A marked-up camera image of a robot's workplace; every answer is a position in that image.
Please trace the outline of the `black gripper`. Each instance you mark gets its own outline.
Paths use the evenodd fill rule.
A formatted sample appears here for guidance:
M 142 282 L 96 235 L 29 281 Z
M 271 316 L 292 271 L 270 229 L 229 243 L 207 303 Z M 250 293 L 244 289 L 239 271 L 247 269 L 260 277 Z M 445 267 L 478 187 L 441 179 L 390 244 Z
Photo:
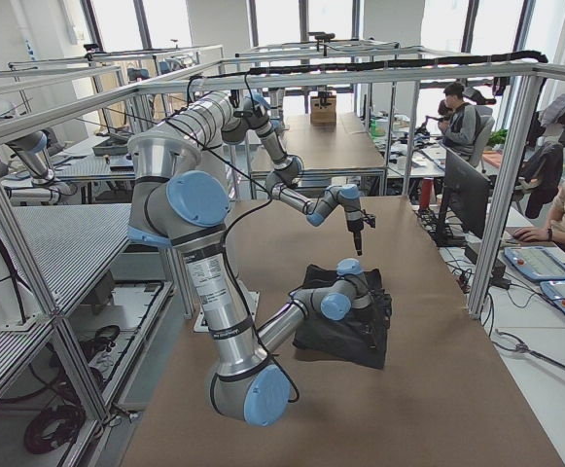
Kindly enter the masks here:
M 384 289 L 370 292 L 371 302 L 359 312 L 360 336 L 368 348 L 386 346 L 392 316 L 392 299 Z
M 358 256 L 363 255 L 362 234 L 364 225 L 367 224 L 371 228 L 375 227 L 375 215 L 366 211 L 349 211 L 345 213 L 347 230 L 353 234 L 354 247 Z

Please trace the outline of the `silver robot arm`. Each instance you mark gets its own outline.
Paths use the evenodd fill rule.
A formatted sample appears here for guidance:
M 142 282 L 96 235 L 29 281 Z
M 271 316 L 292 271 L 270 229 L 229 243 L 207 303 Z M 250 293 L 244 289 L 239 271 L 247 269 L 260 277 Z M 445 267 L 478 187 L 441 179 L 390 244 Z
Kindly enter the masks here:
M 152 129 L 131 137 L 127 147 L 136 170 L 128 237 L 174 249 L 185 261 L 218 352 L 208 376 L 209 403 L 217 413 L 268 426 L 298 399 L 274 357 L 284 341 L 384 367 L 392 308 L 377 270 L 364 270 L 357 258 L 335 269 L 309 266 L 283 307 L 257 326 L 228 258 L 229 197 L 198 167 L 203 142 Z
M 169 205 L 187 224 L 195 228 L 198 237 L 211 229 L 223 230 L 229 212 L 229 200 L 224 189 L 212 176 L 194 171 L 201 155 L 216 156 L 213 140 L 221 137 L 228 145 L 238 143 L 250 130 L 256 132 L 267 151 L 273 170 L 267 175 L 263 189 L 272 199 L 280 200 L 305 215 L 309 224 L 321 225 L 340 205 L 346 226 L 353 235 L 356 253 L 361 255 L 362 229 L 375 226 L 374 216 L 361 208 L 358 188 L 353 184 L 333 185 L 312 201 L 291 188 L 299 177 L 302 164 L 299 157 L 284 149 L 263 104 L 254 97 L 237 100 L 232 95 L 213 91 L 187 108 L 175 113 L 155 127 L 169 140 L 168 154 L 194 154 L 195 161 L 177 168 L 166 183 Z

